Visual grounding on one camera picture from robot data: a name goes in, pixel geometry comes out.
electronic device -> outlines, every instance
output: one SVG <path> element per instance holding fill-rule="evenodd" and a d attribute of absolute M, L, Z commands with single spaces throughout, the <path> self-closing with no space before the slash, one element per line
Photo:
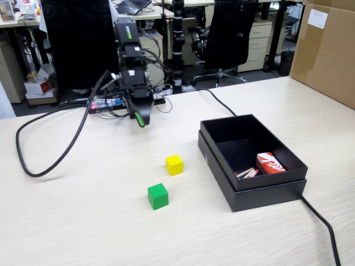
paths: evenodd
<path fill-rule="evenodd" d="M 135 15 L 150 3 L 151 0 L 124 0 L 117 5 L 116 10 L 119 14 Z"/>

paper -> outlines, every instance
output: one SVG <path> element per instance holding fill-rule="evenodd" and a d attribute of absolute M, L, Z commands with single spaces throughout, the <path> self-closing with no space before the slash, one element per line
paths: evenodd
<path fill-rule="evenodd" d="M 311 14 L 310 17 L 308 19 L 308 23 L 310 25 L 313 25 L 317 28 L 320 29 L 324 29 L 325 25 L 326 25 L 326 21 L 328 18 L 328 14 L 315 10 L 315 9 L 311 9 Z"/>

chair base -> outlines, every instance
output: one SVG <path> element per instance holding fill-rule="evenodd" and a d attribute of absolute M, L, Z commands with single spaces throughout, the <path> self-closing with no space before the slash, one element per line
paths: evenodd
<path fill-rule="evenodd" d="M 203 81 L 203 80 L 216 80 L 216 88 L 219 88 L 221 86 L 221 78 L 224 76 L 228 76 L 229 78 L 236 78 L 244 81 L 244 83 L 247 83 L 245 79 L 243 79 L 241 76 L 238 76 L 238 72 L 235 69 L 229 69 L 222 71 L 222 69 L 218 69 L 218 72 L 214 74 L 206 74 L 206 75 L 199 75 L 195 76 L 191 79 L 191 85 L 196 86 L 196 83 L 198 81 Z"/>

office chair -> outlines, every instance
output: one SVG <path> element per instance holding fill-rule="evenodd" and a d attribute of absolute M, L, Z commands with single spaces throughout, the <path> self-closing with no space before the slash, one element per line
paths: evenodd
<path fill-rule="evenodd" d="M 224 76 L 240 79 L 232 67 L 245 64 L 249 54 L 249 34 L 258 6 L 258 0 L 215 0 L 215 13 L 210 27 L 188 28 L 192 37 L 192 51 L 205 61 L 205 73 L 218 69 L 216 73 L 195 76 L 191 85 L 198 81 L 216 79 L 216 88 Z M 193 33 L 198 34 L 194 41 Z"/>
<path fill-rule="evenodd" d="M 59 90 L 92 88 L 119 70 L 108 0 L 42 0 Z"/>

black pole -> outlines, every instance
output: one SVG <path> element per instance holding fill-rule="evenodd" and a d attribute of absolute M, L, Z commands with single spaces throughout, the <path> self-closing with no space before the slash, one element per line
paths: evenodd
<path fill-rule="evenodd" d="M 173 0 L 173 94 L 182 93 L 182 74 L 184 73 L 184 61 L 182 60 L 182 46 L 185 37 L 182 34 L 182 12 L 184 0 Z"/>
<path fill-rule="evenodd" d="M 277 16 L 276 16 L 276 21 L 275 21 L 275 27 L 273 29 L 273 36 L 272 36 L 272 42 L 271 42 L 271 47 L 270 47 L 270 53 L 269 53 L 268 60 L 267 60 L 269 70 L 273 69 L 273 65 L 275 62 L 278 40 L 280 38 L 281 29 L 282 29 L 282 21 L 283 21 L 284 15 L 285 15 L 286 8 L 287 8 L 287 5 L 286 5 L 285 0 L 282 0 L 281 2 L 279 2 L 279 7 L 277 10 Z"/>
<path fill-rule="evenodd" d="M 162 25 L 162 28 L 161 28 L 161 30 L 163 31 L 163 37 L 165 37 L 166 36 L 166 32 L 165 32 L 165 28 L 166 28 L 166 14 L 165 14 L 165 12 L 164 12 L 164 6 L 165 6 L 165 3 L 164 3 L 164 0 L 162 0 L 161 1 L 161 7 L 162 7 L 162 9 L 163 9 L 163 12 L 162 12 L 162 14 L 161 14 L 161 25 Z"/>

